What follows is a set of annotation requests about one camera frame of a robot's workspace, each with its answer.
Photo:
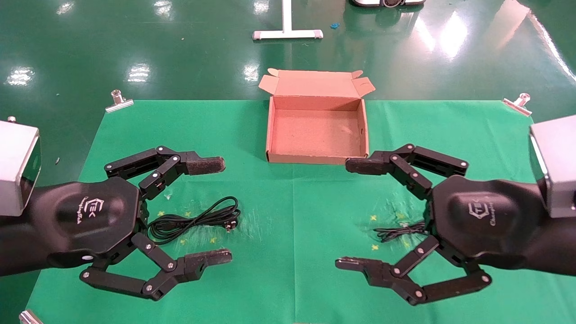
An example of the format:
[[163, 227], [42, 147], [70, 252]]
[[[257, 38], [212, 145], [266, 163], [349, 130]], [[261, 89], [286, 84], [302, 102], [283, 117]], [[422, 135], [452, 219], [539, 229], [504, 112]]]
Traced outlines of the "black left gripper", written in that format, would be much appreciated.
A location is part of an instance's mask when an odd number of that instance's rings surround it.
[[[146, 235], [138, 234], [149, 216], [145, 200], [157, 197], [180, 175], [223, 172], [223, 157], [204, 158], [194, 151], [176, 152], [158, 146], [110, 162], [104, 169], [109, 179], [103, 182], [37, 187], [20, 216], [1, 217], [1, 275], [94, 262], [80, 275], [82, 282], [96, 289], [158, 301], [176, 285], [200, 280], [209, 266], [232, 261], [229, 249], [173, 260]], [[147, 172], [151, 174], [140, 181], [139, 189], [127, 182]], [[109, 261], [115, 264], [130, 254], [130, 239], [160, 267], [148, 281], [106, 271]]]

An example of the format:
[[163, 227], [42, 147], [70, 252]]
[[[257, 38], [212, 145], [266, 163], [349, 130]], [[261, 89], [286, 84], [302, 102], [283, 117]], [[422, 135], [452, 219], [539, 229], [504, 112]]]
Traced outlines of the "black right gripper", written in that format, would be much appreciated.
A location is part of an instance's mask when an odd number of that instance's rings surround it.
[[[575, 219], [550, 217], [535, 183], [467, 179], [465, 160], [413, 144], [348, 158], [345, 167], [353, 174], [390, 174], [417, 199], [428, 200], [424, 219], [432, 236], [396, 264], [356, 257], [335, 261], [338, 269], [361, 272], [368, 285], [392, 289], [412, 306], [488, 287], [492, 279], [478, 264], [575, 275]], [[448, 179], [432, 188], [418, 169]], [[412, 281], [410, 272], [440, 248], [466, 275], [425, 286]]]

